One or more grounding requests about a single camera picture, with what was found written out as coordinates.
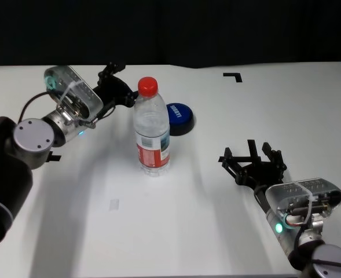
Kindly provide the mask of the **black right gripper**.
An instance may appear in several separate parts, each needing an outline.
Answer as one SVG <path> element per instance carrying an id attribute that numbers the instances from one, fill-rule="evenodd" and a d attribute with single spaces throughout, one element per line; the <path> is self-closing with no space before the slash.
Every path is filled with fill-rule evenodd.
<path id="1" fill-rule="evenodd" d="M 237 185 L 251 189 L 262 185 L 270 187 L 282 184 L 287 166 L 281 151 L 273 150 L 268 142 L 263 143 L 262 151 L 270 162 L 251 163 L 243 167 L 240 163 L 246 162 L 246 157 L 234 156 L 230 148 L 226 147 L 221 156 L 222 167 L 234 178 Z"/>

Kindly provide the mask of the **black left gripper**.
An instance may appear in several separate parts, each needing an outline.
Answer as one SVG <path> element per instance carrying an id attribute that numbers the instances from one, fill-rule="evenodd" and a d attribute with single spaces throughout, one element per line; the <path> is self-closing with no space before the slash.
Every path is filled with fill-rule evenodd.
<path id="1" fill-rule="evenodd" d="M 129 86 L 114 75 L 123 71 L 126 63 L 109 62 L 102 72 L 98 73 L 97 86 L 93 89 L 104 105 L 113 103 L 125 107 L 133 107 L 138 98 L 138 91 L 132 91 Z"/>

